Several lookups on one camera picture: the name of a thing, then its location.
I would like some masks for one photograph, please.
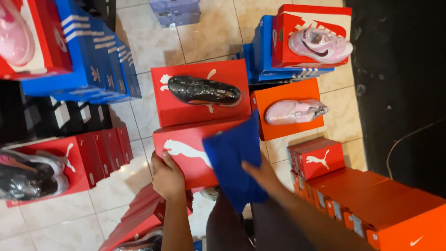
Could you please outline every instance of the leg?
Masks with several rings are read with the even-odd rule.
[[[206,226],[207,251],[253,251],[237,214],[221,192]]]
[[[258,251],[315,251],[316,248],[273,199],[251,204]]]

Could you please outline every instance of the blue cloth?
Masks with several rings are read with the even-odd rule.
[[[268,194],[241,166],[245,160],[256,167],[262,164],[259,140],[259,111],[239,126],[203,140],[223,193],[238,213],[247,203],[265,202]]]

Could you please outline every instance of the plastic wrap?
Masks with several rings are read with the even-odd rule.
[[[242,97],[235,86],[191,76],[171,77],[167,86],[179,100],[193,105],[233,105]]]
[[[161,251],[163,240],[163,227],[152,229],[139,240],[123,243],[113,249],[113,251]]]
[[[272,126],[311,122],[328,112],[318,100],[283,100],[274,103],[266,112],[265,120]]]
[[[0,150],[0,199],[30,201],[66,191],[64,164],[56,159]]]

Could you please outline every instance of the pink sneaker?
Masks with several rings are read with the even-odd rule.
[[[353,45],[345,38],[316,28],[307,28],[292,34],[288,47],[297,55],[307,56],[321,63],[341,62],[353,51]]]
[[[34,40],[25,20],[11,0],[0,0],[0,56],[23,66],[34,56]]]
[[[284,100],[274,103],[266,111],[265,120],[272,126],[311,122],[328,112],[318,100]]]

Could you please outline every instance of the hand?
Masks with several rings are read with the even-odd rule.
[[[153,189],[167,201],[186,196],[184,176],[167,151],[163,151],[163,160],[152,153]]]
[[[246,161],[242,161],[242,168],[254,178],[257,183],[268,193],[274,193],[284,185],[278,179],[276,172],[262,153],[262,164],[255,167]]]

